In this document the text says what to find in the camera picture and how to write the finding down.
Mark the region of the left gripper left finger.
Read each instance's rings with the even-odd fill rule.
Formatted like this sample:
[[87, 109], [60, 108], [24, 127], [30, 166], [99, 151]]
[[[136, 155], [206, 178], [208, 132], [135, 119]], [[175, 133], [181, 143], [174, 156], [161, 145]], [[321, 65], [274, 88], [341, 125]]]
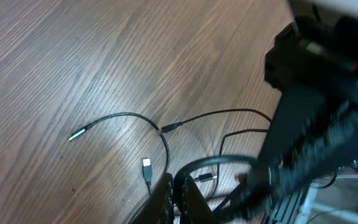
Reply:
[[172, 224], [173, 220], [173, 177], [165, 173], [158, 180], [152, 195], [129, 223]]

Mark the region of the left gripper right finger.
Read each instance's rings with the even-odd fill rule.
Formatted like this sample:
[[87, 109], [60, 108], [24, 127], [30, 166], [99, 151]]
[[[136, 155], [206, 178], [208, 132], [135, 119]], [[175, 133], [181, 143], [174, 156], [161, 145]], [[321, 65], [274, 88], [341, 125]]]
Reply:
[[187, 177], [179, 186], [178, 208], [180, 224], [218, 224], [192, 177]]

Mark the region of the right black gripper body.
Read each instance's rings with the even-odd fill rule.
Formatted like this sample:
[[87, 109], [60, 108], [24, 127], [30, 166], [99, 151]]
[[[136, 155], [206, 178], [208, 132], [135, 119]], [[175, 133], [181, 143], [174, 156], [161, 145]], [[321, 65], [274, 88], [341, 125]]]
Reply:
[[287, 25], [265, 56], [265, 81], [284, 92], [296, 84], [314, 88], [329, 98], [348, 100], [358, 109], [358, 61], [341, 50], [323, 44]]

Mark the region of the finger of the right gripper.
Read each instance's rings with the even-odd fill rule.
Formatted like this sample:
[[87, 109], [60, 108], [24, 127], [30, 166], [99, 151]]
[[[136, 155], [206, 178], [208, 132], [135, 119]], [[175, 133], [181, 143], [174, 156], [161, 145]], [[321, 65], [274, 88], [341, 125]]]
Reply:
[[251, 220], [269, 211], [288, 195], [338, 167], [358, 161], [358, 113], [336, 121], [317, 138], [307, 140], [290, 168], [258, 162], [247, 174], [247, 182], [235, 192], [228, 219]]
[[307, 136], [320, 136], [344, 100], [306, 85], [292, 85], [281, 99], [257, 157], [265, 165], [279, 165]]

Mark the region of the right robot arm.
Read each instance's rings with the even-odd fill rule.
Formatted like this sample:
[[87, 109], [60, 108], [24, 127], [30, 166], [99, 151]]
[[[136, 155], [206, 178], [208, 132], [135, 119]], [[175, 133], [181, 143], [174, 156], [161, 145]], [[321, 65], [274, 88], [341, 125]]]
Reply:
[[251, 220], [358, 162], [358, 1], [290, 1], [294, 21], [265, 57], [281, 92], [262, 150], [220, 220]]

